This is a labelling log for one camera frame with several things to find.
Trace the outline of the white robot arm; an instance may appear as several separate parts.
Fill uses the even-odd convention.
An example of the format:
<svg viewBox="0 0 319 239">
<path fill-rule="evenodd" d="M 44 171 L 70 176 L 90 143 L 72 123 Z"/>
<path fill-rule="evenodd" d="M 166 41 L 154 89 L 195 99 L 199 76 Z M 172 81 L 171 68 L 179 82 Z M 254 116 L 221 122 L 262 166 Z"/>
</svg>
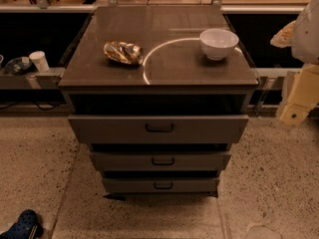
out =
<svg viewBox="0 0 319 239">
<path fill-rule="evenodd" d="M 304 63 L 293 75 L 290 92 L 276 114 L 284 124 L 298 126 L 319 104 L 319 0 L 311 0 L 295 21 L 272 37 L 270 44 L 290 47 L 292 57 Z"/>
</svg>

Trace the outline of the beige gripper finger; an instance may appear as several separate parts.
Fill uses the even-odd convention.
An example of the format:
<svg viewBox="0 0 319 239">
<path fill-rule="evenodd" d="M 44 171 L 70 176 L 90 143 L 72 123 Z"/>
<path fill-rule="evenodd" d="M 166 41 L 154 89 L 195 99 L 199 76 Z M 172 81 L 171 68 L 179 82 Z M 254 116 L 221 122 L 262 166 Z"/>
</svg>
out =
<svg viewBox="0 0 319 239">
<path fill-rule="evenodd" d="M 277 34 L 270 40 L 270 44 L 277 48 L 286 48 L 292 45 L 292 36 L 296 21 L 292 21 L 283 27 Z"/>
<path fill-rule="evenodd" d="M 285 76 L 276 117 L 286 126 L 299 126 L 318 104 L 319 66 L 307 64 Z"/>
</svg>

